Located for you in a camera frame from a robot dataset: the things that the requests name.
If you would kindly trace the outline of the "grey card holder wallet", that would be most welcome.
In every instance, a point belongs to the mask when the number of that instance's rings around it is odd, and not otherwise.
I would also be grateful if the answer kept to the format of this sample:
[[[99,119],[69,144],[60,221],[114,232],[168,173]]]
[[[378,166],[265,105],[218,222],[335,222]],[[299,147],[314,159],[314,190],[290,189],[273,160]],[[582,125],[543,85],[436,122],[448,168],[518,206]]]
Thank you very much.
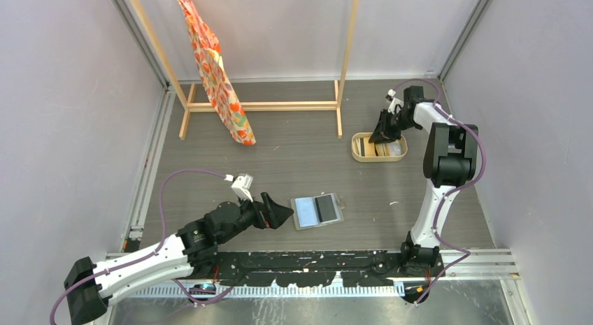
[[[294,226],[297,231],[314,229],[344,220],[341,201],[336,193],[293,198]]]

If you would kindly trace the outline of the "gold card black stripe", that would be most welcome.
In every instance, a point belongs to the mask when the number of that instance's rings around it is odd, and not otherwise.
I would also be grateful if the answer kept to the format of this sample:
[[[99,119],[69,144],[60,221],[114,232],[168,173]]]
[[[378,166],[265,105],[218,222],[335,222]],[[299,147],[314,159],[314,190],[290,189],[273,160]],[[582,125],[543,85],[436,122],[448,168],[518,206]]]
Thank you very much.
[[[369,141],[369,137],[359,139],[360,155],[365,158],[376,157],[376,146]]]

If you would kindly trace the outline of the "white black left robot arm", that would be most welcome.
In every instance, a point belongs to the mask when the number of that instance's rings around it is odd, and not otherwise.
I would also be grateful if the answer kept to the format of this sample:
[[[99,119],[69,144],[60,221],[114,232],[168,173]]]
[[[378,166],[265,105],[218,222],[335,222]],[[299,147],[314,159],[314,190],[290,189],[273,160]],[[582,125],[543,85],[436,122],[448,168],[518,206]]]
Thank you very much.
[[[268,193],[260,201],[223,202],[202,218],[186,224],[163,242],[118,259],[77,260],[64,281],[72,324],[87,324],[132,293],[166,280],[209,277],[222,245],[251,226],[278,229],[294,214]]]

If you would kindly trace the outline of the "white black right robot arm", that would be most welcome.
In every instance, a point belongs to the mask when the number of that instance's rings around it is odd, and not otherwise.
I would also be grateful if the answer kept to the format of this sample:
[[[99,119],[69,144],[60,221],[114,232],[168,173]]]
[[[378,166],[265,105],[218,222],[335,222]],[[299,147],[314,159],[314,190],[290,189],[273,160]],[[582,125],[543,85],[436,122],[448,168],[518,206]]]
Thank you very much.
[[[441,104],[424,96],[421,86],[403,91],[403,98],[387,92],[388,107],[381,111],[370,143],[387,144],[401,138],[404,130],[414,128],[428,134],[422,162],[427,180],[420,214],[401,244],[399,267],[408,276],[432,269],[439,259],[441,234],[448,211],[459,189],[470,182],[478,166],[478,129],[458,124]]]

